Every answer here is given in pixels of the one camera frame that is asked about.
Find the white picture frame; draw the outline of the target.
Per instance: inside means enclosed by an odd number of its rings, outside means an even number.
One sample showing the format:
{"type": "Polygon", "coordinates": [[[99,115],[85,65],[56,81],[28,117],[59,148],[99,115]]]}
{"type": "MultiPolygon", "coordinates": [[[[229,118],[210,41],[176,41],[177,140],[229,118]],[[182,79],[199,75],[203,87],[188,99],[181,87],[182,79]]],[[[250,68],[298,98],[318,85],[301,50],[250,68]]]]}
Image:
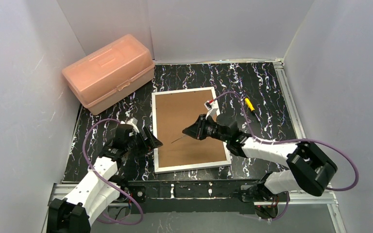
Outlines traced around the white picture frame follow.
{"type": "Polygon", "coordinates": [[[155,173],[231,165],[225,143],[210,137],[200,141],[182,133],[200,114],[207,113],[204,103],[215,97],[213,87],[152,93],[153,134],[163,143],[154,150],[155,173]],[[171,144],[183,135],[184,138],[171,144]]]}

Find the yellow handled screwdriver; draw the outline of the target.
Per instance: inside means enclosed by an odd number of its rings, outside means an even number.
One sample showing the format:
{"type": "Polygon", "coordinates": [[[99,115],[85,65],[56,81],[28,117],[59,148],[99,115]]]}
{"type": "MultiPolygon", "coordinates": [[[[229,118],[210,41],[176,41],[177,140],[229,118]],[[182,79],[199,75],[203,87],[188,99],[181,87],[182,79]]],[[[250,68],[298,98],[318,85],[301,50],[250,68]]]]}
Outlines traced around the yellow handled screwdriver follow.
{"type": "Polygon", "coordinates": [[[252,104],[251,101],[249,100],[249,98],[245,98],[244,101],[245,101],[246,106],[247,106],[248,109],[250,110],[251,114],[252,114],[253,116],[255,116],[257,122],[260,122],[260,118],[259,118],[259,116],[258,116],[258,114],[257,114],[257,112],[256,112],[256,110],[255,110],[255,108],[254,108],[254,106],[253,106],[253,104],[252,104]]]}

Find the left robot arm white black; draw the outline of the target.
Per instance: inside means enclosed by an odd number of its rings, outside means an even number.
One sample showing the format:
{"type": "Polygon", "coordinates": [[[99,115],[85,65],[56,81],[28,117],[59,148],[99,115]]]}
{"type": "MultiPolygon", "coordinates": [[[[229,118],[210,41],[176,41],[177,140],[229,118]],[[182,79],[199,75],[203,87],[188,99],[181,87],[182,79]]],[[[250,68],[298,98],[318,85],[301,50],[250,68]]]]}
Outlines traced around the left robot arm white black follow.
{"type": "Polygon", "coordinates": [[[147,127],[141,130],[133,122],[118,124],[115,136],[108,140],[95,163],[89,163],[84,178],[63,198],[49,204],[46,231],[48,233],[88,233],[109,204],[123,196],[135,205],[140,214],[144,194],[129,188],[117,175],[123,157],[147,155],[163,144],[147,127]]]}

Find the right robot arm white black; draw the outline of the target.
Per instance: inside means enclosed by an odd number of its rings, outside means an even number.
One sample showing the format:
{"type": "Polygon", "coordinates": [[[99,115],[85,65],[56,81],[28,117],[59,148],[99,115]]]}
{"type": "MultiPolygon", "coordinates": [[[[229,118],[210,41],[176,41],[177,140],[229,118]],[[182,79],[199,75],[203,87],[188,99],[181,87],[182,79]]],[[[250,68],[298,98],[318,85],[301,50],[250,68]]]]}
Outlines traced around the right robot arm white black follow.
{"type": "Polygon", "coordinates": [[[182,133],[197,140],[211,137],[225,142],[229,152],[235,156],[270,161],[287,168],[281,172],[269,172],[254,185],[242,188],[241,193],[246,197],[266,200],[283,192],[299,190],[319,197],[338,170],[313,142],[260,142],[241,131],[234,120],[218,124],[202,114],[182,133]]]}

